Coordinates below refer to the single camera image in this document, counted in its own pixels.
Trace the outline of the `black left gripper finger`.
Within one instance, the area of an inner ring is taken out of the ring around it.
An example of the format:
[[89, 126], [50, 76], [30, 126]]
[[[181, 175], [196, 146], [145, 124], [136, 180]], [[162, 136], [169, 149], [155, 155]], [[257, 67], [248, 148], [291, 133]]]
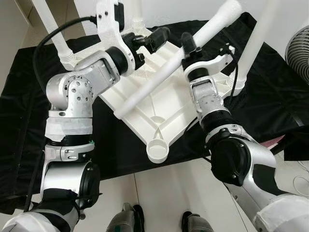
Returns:
[[169, 35], [170, 29], [168, 27], [159, 27], [144, 38], [143, 46], [150, 54], [156, 53], [168, 41]]

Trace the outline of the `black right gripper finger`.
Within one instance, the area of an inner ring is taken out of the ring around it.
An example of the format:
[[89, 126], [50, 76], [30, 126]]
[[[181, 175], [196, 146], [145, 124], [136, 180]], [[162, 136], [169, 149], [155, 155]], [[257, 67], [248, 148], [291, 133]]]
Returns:
[[184, 32], [181, 35], [181, 44], [183, 45], [185, 58], [192, 57], [198, 50], [198, 46], [196, 45], [193, 36], [188, 32]]

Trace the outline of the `white plastic table leg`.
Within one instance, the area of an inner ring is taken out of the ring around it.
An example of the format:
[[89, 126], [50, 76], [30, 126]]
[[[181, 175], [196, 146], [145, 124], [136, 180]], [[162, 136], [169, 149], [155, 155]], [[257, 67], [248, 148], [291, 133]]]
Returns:
[[232, 84], [232, 93], [230, 93], [230, 96], [235, 96], [245, 87], [247, 74], [249, 73], [253, 62], [275, 21], [275, 16], [280, 9], [281, 2], [282, 0], [265, 0], [261, 17], [257, 20], [256, 26], [254, 27], [250, 39], [242, 51], [240, 58], [237, 59], [234, 80], [227, 81], [228, 84]]
[[[32, 0], [32, 2], [34, 7], [37, 9], [37, 13], [40, 16], [45, 29], [49, 35], [51, 35], [51, 33], [58, 28], [58, 24], [56, 24], [56, 20], [49, 10], [46, 0]], [[68, 71], [72, 71], [75, 64], [77, 64], [77, 60], [73, 51], [71, 51], [68, 44], [66, 44], [66, 40], [64, 39], [62, 33], [54, 35], [51, 40], [57, 49], [57, 53], [63, 67]]]
[[[238, 0], [226, 0], [226, 2], [219, 7], [215, 15], [193, 35], [195, 44], [198, 47], [205, 45], [219, 31], [238, 19], [241, 13], [243, 13], [243, 6]], [[164, 80], [181, 66], [183, 58], [184, 51], [180, 48], [157, 70], [153, 77], [135, 91], [135, 93], [130, 95], [121, 107], [114, 111], [115, 117], [118, 119], [124, 118], [126, 114], [132, 111], [133, 108], [141, 102], [141, 100], [145, 99], [148, 94], [152, 93], [156, 87], [162, 84]]]
[[134, 33], [138, 33], [145, 29], [143, 20], [142, 0], [130, 0], [132, 12], [132, 29]]

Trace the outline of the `white plastic table top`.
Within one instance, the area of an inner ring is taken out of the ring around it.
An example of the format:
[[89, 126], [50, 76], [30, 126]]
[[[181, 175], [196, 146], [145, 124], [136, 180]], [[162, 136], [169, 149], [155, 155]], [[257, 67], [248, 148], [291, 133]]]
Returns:
[[[219, 49], [223, 47], [238, 48], [228, 41], [215, 44], [212, 38], [211, 42], [214, 48], [209, 49], [208, 53], [214, 57], [219, 55]], [[178, 49], [178, 46], [172, 44], [172, 38], [169, 38], [154, 54], [150, 54], [145, 48], [140, 48], [138, 52], [145, 55], [145, 64], [130, 76], [122, 76], [117, 84], [99, 94], [99, 99], [102, 99], [112, 111], [117, 110], [130, 95], [153, 77]], [[215, 83], [218, 95], [221, 97], [230, 95], [232, 84], [228, 84], [227, 81], [234, 79], [233, 73], [226, 75], [221, 71], [211, 75], [211, 79]], [[167, 160], [170, 146], [183, 135], [184, 130], [196, 117], [189, 82], [183, 68], [178, 68], [121, 120], [130, 128], [131, 134], [139, 137], [145, 144], [143, 157], [151, 163], [159, 164]]]

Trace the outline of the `black tablecloth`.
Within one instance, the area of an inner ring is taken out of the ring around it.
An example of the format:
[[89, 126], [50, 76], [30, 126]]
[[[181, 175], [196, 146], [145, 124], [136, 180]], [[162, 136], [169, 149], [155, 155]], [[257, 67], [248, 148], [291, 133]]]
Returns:
[[[24, 207], [35, 169], [42, 170], [49, 102], [35, 77], [35, 47], [15, 55], [0, 95], [0, 214]], [[225, 100], [235, 120], [257, 141], [303, 130], [309, 123], [309, 86], [278, 52], [264, 44], [243, 91]], [[95, 156], [102, 179], [154, 169], [145, 144], [102, 99], [93, 105]]]

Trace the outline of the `white round fan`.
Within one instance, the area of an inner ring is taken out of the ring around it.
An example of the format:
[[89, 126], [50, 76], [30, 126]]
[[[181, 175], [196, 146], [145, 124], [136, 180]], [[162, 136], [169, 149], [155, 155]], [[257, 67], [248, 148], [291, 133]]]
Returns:
[[309, 26], [294, 33], [285, 49], [285, 61], [298, 75], [307, 76], [309, 71]]

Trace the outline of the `pink cloth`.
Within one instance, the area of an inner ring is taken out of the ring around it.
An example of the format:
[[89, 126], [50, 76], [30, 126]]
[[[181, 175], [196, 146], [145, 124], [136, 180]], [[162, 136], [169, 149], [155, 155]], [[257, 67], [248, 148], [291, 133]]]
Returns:
[[274, 138], [274, 139], [271, 139], [269, 141], [265, 141], [265, 142], [262, 143], [262, 145], [264, 145], [267, 148], [271, 148], [272, 146], [276, 145], [283, 138], [284, 138], [284, 135], [277, 137], [277, 138]]

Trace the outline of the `grey left robot foot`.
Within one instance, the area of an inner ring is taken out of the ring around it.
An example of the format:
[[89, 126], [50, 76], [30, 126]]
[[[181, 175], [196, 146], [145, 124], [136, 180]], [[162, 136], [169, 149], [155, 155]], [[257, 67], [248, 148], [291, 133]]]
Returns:
[[111, 219], [106, 232], [145, 232], [145, 216], [139, 204], [123, 203], [122, 211]]

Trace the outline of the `grey robot foot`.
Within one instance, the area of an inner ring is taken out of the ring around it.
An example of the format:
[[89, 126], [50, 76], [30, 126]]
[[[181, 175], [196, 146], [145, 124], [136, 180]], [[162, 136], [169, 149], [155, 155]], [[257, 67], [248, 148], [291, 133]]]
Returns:
[[106, 232], [145, 232], [145, 216], [139, 204], [123, 203], [122, 211], [111, 219]]
[[214, 229], [205, 218], [190, 211], [183, 213], [181, 230], [182, 232], [214, 232]]

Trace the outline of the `grey right robot foot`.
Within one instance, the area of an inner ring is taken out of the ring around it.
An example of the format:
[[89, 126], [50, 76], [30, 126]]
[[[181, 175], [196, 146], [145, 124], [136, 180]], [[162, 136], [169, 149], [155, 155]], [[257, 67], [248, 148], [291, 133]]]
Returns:
[[181, 230], [182, 232], [214, 232], [214, 229], [205, 218], [190, 211], [183, 213]]

